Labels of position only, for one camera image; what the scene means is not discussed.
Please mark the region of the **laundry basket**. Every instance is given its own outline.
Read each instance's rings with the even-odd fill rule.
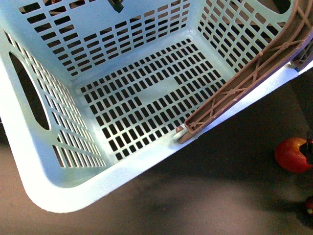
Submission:
[[[0,115],[33,202],[79,210],[184,147],[186,119],[295,23],[292,59],[312,1],[269,2],[2,0]]]

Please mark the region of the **basket handle hole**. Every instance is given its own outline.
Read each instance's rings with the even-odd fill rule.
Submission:
[[[284,14],[291,6],[291,0],[257,0],[260,4],[268,9],[278,13]]]
[[[21,86],[24,90],[25,96],[27,98],[28,104],[31,108],[31,111],[34,115],[35,120],[45,129],[50,130],[49,123],[47,120],[47,117],[45,115],[45,111],[43,108],[43,105],[39,99],[38,93],[34,87],[34,84],[32,83],[25,67],[20,62],[20,60],[13,55],[12,53],[9,53],[12,64],[14,66],[15,72],[17,76],[19,77]]]

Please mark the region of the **brown plastic frame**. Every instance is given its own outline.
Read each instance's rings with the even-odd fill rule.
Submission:
[[[181,143],[226,112],[245,95],[291,61],[313,37],[313,0],[295,0],[280,34],[185,121]]]

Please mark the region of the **basket bottom grid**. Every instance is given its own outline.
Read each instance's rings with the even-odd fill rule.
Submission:
[[[117,160],[182,125],[226,83],[212,64],[188,38],[80,88]]]

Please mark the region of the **apple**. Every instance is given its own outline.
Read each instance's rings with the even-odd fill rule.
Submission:
[[[305,210],[308,215],[313,216],[313,196],[310,196],[305,200]]]
[[[307,158],[300,152],[300,146],[307,141],[302,138],[289,138],[275,148],[275,159],[285,170],[302,173],[313,167],[307,163]]]

